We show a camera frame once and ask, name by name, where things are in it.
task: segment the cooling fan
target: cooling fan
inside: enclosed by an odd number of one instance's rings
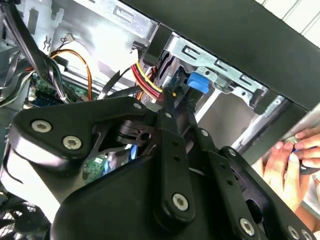
[[[50,222],[37,206],[10,193],[0,205],[0,240],[48,240]]]

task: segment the person's arm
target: person's arm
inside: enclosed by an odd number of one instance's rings
[[[300,205],[295,214],[313,233],[320,231],[320,220],[303,206]]]

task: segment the human hand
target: human hand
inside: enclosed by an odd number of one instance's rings
[[[302,164],[309,168],[320,168],[320,126],[306,129],[295,135],[300,139],[294,148],[295,154],[302,160]]]
[[[310,176],[300,176],[300,163],[298,157],[292,153],[293,148],[294,145],[291,142],[286,144],[278,142],[272,149],[266,166],[264,167],[263,160],[260,158],[252,168],[295,212],[307,193]]]

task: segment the finger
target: finger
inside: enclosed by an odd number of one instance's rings
[[[252,168],[256,171],[257,174],[262,178],[264,176],[264,163],[262,157],[260,157],[254,164]]]
[[[289,156],[294,149],[294,145],[291,142],[286,142],[284,146],[279,150],[276,161],[273,162],[270,170],[270,187],[276,189],[275,191],[284,190],[284,173],[286,166],[288,165]]]
[[[299,192],[299,158],[293,153],[289,157],[286,178],[284,181],[284,192],[289,196],[296,196]]]
[[[311,175],[301,175],[300,176],[300,191],[301,195],[304,197],[309,188],[309,180]]]
[[[320,169],[320,158],[306,158],[302,164],[308,168]]]
[[[294,154],[296,154],[299,159],[320,158],[320,147],[313,147],[311,149],[299,150],[299,151],[296,151]]]
[[[294,145],[297,150],[310,149],[312,147],[320,146],[320,134],[311,136],[309,138],[303,139]]]
[[[272,172],[272,166],[274,165],[275,161],[277,160],[278,153],[280,152],[280,149],[284,146],[283,142],[277,142],[274,148],[271,151],[270,157],[268,161],[266,162],[265,168],[264,168],[264,174],[263,174],[263,180],[270,184],[271,180],[271,172]]]
[[[295,137],[297,139],[306,139],[306,138],[310,138],[310,137],[317,135],[317,134],[320,134],[320,126],[310,128],[310,129],[305,129],[305,130],[299,132],[298,134],[296,134]]]

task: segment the fingernail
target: fingernail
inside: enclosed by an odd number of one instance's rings
[[[275,148],[278,149],[278,150],[281,149],[282,146],[283,146],[283,142],[282,142],[282,141],[279,141],[279,142],[277,142],[277,143],[275,144]]]
[[[293,162],[293,163],[299,163],[299,158],[298,158],[298,156],[295,155],[295,154],[293,154],[293,153],[290,154],[289,160],[290,160],[291,162]]]
[[[306,136],[306,134],[305,134],[304,132],[299,132],[299,133],[297,133],[297,134],[295,135],[295,137],[298,138],[298,139],[302,139],[302,138],[304,138],[305,136]]]
[[[293,148],[293,144],[291,142],[286,142],[285,145],[283,146],[284,149],[290,150]]]
[[[314,162],[310,160],[302,160],[302,164],[308,168],[316,168]]]

